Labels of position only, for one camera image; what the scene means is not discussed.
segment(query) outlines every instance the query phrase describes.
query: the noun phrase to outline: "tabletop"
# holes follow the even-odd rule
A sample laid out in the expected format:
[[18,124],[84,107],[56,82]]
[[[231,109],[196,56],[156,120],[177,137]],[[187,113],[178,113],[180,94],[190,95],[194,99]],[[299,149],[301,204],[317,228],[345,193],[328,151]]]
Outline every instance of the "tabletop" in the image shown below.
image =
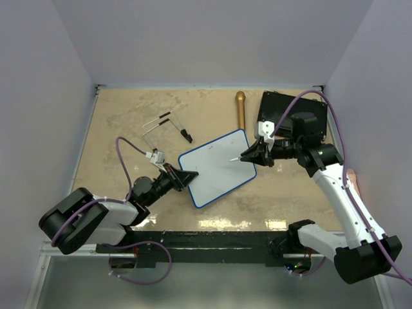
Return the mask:
[[[98,196],[124,198],[127,180],[117,157],[115,139],[123,136],[145,151],[142,125],[175,110],[192,136],[190,144],[171,123],[150,133],[166,162],[176,168],[178,156],[238,129],[237,91],[246,94],[246,132],[254,142],[254,124],[264,90],[298,95],[302,89],[102,89],[98,95],[74,189],[85,187]],[[305,98],[316,98],[308,94]],[[332,142],[330,134],[326,138]],[[149,159],[121,143],[132,182],[140,176],[156,178]],[[216,202],[197,209],[188,190],[169,191],[150,206],[151,214],[135,230],[286,230],[288,224],[314,220],[326,230],[342,230],[323,192],[296,160],[277,160],[272,168],[256,166],[257,177]]]

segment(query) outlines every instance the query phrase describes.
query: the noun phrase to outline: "wall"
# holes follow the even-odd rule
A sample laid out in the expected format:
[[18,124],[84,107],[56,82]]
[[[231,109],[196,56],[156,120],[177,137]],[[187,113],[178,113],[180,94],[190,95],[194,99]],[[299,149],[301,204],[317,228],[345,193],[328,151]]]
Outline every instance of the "wall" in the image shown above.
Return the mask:
[[109,86],[325,84],[372,0],[53,0]]
[[[398,264],[412,276],[412,2],[375,0],[326,86],[366,205],[404,246]],[[388,279],[396,308],[411,287]]]
[[0,308],[22,308],[37,224],[67,193],[93,83],[49,0],[4,0],[0,42]]

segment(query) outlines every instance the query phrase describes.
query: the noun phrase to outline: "gray floor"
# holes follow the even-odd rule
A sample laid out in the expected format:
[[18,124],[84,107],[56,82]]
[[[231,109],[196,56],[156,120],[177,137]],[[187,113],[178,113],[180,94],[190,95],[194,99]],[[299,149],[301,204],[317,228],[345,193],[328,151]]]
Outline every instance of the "gray floor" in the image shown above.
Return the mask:
[[[158,264],[129,276],[153,279],[165,268]],[[329,262],[306,278],[264,265],[174,264],[169,277],[153,286],[108,272],[106,257],[53,257],[38,308],[382,308],[374,280],[347,285]]]

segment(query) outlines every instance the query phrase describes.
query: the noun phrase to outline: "gray wall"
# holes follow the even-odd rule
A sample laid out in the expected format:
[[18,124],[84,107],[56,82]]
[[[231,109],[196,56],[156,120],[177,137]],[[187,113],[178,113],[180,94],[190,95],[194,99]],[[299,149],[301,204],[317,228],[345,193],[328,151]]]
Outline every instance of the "gray wall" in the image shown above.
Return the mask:
[[0,308],[21,308],[37,223],[67,193],[93,83],[49,0],[2,1],[0,42]]
[[[336,106],[362,197],[403,250],[412,276],[412,2],[375,0],[326,90]],[[411,287],[389,279],[396,308]]]
[[372,0],[53,0],[110,86],[325,84]]

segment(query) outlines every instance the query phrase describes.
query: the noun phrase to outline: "gold knob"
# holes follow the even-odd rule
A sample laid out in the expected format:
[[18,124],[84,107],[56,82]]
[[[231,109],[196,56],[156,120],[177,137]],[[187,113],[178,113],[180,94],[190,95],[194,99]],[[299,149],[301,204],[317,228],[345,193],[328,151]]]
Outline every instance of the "gold knob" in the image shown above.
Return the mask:
[[246,96],[245,96],[245,93],[243,91],[238,91],[234,99],[238,105],[239,128],[246,130],[246,124],[245,124]]

